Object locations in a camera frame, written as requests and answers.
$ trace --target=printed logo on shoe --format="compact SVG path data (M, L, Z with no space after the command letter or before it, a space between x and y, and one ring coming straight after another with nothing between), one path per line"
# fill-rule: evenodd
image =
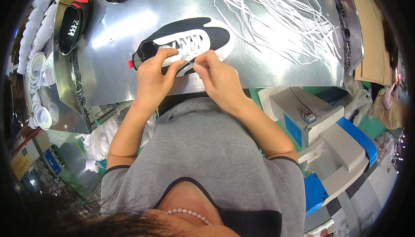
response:
M69 29L69 32L68 32L69 36L74 36L75 35L75 32L76 32L76 29L78 28L78 25L79 25L79 20L74 20L72 25L70 26L70 29Z

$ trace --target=cable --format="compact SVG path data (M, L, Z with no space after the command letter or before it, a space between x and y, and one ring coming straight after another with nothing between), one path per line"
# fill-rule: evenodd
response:
M364 120L364 124L363 124L363 126L361 127L361 129L363 130L364 126L366 125L366 118L364 118L364 117L363 117L363 119L362 119L362 120Z
M298 96L294 93L293 89L290 87L291 91L293 92L293 94L295 95L295 97L298 99L298 101L304 105L304 103L298 98ZM313 114L313 112L307 107L307 105L304 105L305 108L307 108L307 110L309 110L310 113Z

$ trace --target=cardboard box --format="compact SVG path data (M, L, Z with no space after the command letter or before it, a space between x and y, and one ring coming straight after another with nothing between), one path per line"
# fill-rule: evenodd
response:
M356 80L392 86L395 71L391 68L385 46L383 18L373 0L354 0L363 36L364 59L355 69Z

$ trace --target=red heel tab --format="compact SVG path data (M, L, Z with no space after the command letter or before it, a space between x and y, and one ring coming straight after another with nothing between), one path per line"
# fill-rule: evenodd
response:
M128 61L128 68L134 68L134 62L133 61Z

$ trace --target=stainless steel table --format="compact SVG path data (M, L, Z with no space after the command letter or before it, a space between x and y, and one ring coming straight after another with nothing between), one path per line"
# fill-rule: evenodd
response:
M318 0L323 14L338 27L339 16L334 0ZM217 5L225 16L238 27L236 18L220 0ZM291 36L281 25L271 19L263 8L249 5L254 14L264 18L281 30L275 40L281 47ZM127 0L110 4L104 0L94 1L94 13L88 31L78 43L78 63L86 102L90 106L104 105L136 98L136 71L129 69L140 42L160 27L181 19L211 17L222 20L213 0ZM336 30L343 57L343 41L340 29ZM236 37L232 53L225 59L236 68L243 88L281 86L341 86L343 83L343 60L321 53L322 61L298 65L261 48L257 51ZM197 74L176 78L169 94L204 91Z

